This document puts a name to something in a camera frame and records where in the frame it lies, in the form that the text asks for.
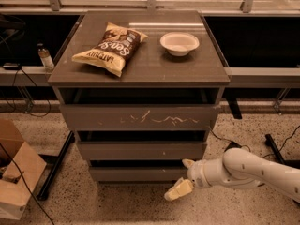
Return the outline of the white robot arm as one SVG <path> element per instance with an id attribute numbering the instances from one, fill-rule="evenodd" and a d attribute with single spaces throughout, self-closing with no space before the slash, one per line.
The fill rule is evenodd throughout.
<path id="1" fill-rule="evenodd" d="M 266 184 L 300 202 L 300 170 L 258 157 L 242 148 L 230 148 L 211 160 L 183 160 L 187 179 L 179 178 L 165 193 L 167 201 L 186 196 L 194 188 L 223 186 L 251 189 Z"/>

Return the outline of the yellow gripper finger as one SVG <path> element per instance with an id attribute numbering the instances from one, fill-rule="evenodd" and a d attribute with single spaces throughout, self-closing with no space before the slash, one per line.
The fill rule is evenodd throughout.
<path id="1" fill-rule="evenodd" d="M 188 195 L 194 189 L 189 179 L 179 178 L 177 182 L 164 194 L 167 201 L 174 201 L 178 198 Z"/>
<path id="2" fill-rule="evenodd" d="M 191 168 L 191 167 L 193 166 L 193 164 L 195 163 L 195 161 L 192 160 L 192 159 L 187 159 L 187 158 L 185 158 L 185 159 L 182 160 L 182 163 L 184 164 L 184 166 L 185 166 L 187 169 L 189 169 L 189 168 Z"/>

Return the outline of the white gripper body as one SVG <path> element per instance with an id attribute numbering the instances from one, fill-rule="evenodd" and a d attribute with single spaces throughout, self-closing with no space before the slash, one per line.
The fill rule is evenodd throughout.
<path id="1" fill-rule="evenodd" d="M 187 169 L 187 177 L 195 188 L 210 188 L 210 172 L 214 170 L 215 164 L 209 160 L 191 160 Z"/>

